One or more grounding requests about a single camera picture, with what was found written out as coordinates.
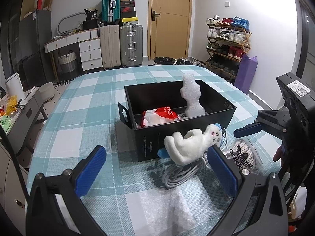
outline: white sticker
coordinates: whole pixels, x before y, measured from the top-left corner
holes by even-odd
[[[293,90],[296,94],[298,94],[300,97],[304,97],[308,92],[311,92],[311,90],[308,87],[306,87],[299,81],[291,82],[290,84],[288,84],[288,87],[291,90]]]

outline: qr code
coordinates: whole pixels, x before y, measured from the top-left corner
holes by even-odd
[[[302,97],[302,96],[304,96],[304,95],[307,94],[306,90],[304,90],[303,88],[298,89],[298,90],[296,91],[296,93],[297,93],[300,97]]]

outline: green suitcase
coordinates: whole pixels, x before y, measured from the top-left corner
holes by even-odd
[[[120,0],[102,1],[102,20],[109,23],[117,22],[120,19]]]

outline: gray refrigerator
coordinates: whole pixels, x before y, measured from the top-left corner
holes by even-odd
[[[55,80],[45,43],[51,41],[51,11],[36,10],[19,23],[22,64],[29,87]]]

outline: red plastic package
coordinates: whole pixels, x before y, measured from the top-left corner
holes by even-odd
[[[169,106],[143,112],[141,127],[148,127],[178,120],[177,114]]]

